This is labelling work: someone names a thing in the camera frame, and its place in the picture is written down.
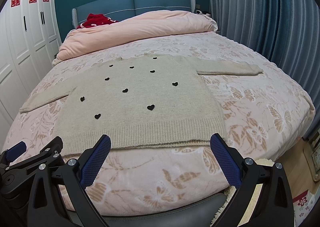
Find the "white wardrobe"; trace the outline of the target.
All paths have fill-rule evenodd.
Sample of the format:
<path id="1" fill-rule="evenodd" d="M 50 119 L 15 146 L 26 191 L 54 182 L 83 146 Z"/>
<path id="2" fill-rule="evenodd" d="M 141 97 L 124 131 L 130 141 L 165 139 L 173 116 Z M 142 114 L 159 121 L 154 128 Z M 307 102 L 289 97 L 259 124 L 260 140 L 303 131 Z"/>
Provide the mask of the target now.
<path id="1" fill-rule="evenodd" d="M 54 0 L 7 0 L 1 10 L 1 143 L 61 45 Z"/>

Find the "pink folded duvet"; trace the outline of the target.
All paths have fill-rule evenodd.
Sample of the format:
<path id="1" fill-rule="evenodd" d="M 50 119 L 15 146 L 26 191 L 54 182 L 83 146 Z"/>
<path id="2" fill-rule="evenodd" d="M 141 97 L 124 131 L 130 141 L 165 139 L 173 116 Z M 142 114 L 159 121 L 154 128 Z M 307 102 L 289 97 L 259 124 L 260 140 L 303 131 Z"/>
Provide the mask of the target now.
<path id="1" fill-rule="evenodd" d="M 52 65 L 137 40 L 215 31 L 216 21 L 204 14 L 168 10 L 146 12 L 111 25 L 70 31 Z"/>

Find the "blue upholstered headboard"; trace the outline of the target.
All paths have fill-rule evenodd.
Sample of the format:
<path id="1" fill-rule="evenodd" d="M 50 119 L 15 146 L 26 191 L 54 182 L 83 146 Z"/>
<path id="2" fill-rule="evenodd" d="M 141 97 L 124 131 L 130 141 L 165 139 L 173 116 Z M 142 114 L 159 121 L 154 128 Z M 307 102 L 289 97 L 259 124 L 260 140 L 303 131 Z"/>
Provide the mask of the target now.
<path id="1" fill-rule="evenodd" d="M 103 14 L 122 21 L 159 10 L 195 12 L 196 0 L 96 0 L 72 9 L 73 27 L 77 28 L 92 14 Z"/>

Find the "red garment on bed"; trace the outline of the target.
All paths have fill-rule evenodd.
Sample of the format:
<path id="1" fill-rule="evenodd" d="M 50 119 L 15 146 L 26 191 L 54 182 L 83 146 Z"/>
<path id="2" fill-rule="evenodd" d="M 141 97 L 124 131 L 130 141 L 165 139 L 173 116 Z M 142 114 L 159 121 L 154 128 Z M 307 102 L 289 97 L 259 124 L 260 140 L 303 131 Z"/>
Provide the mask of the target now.
<path id="1" fill-rule="evenodd" d="M 77 29 L 80 28 L 91 28 L 96 26 L 102 26 L 102 25 L 111 25 L 117 23 L 117 20 L 112 20 L 109 17 L 104 16 L 103 14 L 92 14 L 90 13 L 87 16 L 87 19 L 84 22 L 81 22 Z"/>

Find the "beige knit heart sweater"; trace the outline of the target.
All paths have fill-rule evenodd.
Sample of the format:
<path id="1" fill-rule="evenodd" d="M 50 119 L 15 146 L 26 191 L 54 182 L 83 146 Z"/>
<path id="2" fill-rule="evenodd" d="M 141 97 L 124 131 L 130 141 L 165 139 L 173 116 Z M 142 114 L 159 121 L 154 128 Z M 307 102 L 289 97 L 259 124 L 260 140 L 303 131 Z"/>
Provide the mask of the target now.
<path id="1" fill-rule="evenodd" d="M 82 153 L 104 134 L 115 149 L 204 146 L 226 130 L 202 76 L 261 72 L 245 62 L 168 54 L 116 59 L 33 94 L 20 113 L 66 98 L 53 130 L 65 154 Z"/>

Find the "blue grey curtain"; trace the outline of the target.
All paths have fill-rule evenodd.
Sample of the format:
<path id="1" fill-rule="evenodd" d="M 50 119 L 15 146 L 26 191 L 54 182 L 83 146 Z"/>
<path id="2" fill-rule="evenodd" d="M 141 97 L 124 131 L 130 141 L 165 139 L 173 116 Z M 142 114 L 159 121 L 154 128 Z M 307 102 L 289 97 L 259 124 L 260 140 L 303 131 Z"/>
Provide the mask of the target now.
<path id="1" fill-rule="evenodd" d="M 221 35 L 275 63 L 319 108 L 319 6 L 315 0 L 209 0 Z"/>

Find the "pink floral bed sheet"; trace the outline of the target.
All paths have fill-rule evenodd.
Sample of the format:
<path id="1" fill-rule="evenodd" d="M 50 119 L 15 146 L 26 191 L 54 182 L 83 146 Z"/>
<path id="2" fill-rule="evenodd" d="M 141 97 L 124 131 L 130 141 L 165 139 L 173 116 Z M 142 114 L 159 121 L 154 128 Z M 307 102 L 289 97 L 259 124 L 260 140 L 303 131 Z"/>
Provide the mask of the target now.
<path id="1" fill-rule="evenodd" d="M 143 55 L 172 55 L 257 65 L 255 76 L 215 75 L 202 80 L 221 105 L 223 139 L 245 157 L 277 159 L 309 128 L 315 116 L 311 97 L 274 63 L 250 48 L 213 32 L 139 40 L 57 64 L 31 96 L 95 65 Z M 37 154 L 55 136 L 54 125 L 66 98 L 16 116 L 4 141 L 24 141 L 23 158 Z M 102 215 L 133 216 L 197 202 L 227 187 L 204 146 L 112 147 L 94 183 L 86 188 Z"/>

